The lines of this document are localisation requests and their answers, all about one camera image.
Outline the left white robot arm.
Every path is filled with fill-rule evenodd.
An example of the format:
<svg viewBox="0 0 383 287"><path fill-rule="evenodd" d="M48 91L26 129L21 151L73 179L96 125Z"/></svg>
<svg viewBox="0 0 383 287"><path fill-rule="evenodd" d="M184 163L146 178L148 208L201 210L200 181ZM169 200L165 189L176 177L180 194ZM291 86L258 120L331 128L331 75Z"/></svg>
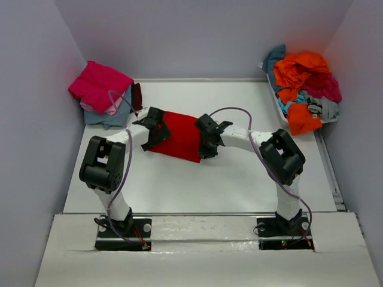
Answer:
<svg viewBox="0 0 383 287"><path fill-rule="evenodd" d="M165 124L165 111L149 108L123 131L108 138L93 136L89 140L79 179L99 198L106 213L106 227L119 237L129 234L133 227L132 208L121 190L127 179L134 147L144 151L171 136Z"/></svg>

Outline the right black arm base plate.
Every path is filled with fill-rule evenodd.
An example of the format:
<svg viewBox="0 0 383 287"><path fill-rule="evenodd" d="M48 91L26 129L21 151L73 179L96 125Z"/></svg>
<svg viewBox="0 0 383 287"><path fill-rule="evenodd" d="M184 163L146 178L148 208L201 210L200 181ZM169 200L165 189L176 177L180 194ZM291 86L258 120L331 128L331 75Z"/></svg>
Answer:
<svg viewBox="0 0 383 287"><path fill-rule="evenodd" d="M257 218L253 233L259 238L261 251L314 250L311 231L308 228L308 217L303 216L290 231L282 231L276 225L276 218Z"/></svg>

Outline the red t shirt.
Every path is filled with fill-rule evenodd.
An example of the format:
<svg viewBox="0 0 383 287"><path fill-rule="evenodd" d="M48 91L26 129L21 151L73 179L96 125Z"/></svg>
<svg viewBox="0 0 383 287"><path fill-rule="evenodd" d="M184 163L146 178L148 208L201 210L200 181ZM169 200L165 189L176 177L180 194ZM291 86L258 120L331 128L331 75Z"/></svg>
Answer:
<svg viewBox="0 0 383 287"><path fill-rule="evenodd" d="M200 163L200 133L195 126L197 118L174 112L165 112L163 120L171 136L151 147L149 151Z"/></svg>

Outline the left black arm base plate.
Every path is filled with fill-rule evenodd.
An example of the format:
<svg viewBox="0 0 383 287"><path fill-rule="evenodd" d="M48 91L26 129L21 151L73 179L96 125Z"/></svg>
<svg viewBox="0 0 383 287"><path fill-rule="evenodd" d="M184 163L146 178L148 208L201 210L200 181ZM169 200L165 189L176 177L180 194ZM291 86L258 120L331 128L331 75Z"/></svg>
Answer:
<svg viewBox="0 0 383 287"><path fill-rule="evenodd" d="M128 232L116 226L116 234L110 227L105 215L93 219L98 225L95 240L97 251L128 251L128 252L149 252L151 251L152 219L134 217L133 226Z"/></svg>

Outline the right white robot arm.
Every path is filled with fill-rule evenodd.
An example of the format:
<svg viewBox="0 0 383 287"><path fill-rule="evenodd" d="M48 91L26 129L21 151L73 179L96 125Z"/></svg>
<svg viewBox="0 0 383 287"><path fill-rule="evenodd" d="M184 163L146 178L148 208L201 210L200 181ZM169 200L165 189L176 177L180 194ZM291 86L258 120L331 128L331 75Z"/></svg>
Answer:
<svg viewBox="0 0 383 287"><path fill-rule="evenodd" d="M302 217L299 176L306 160L290 134L284 129L273 133L258 132L229 121L218 124L207 114L198 118L194 125L200 134L199 155L203 159L218 155L219 146L239 148L256 154L276 184L275 217L265 230L292 236Z"/></svg>

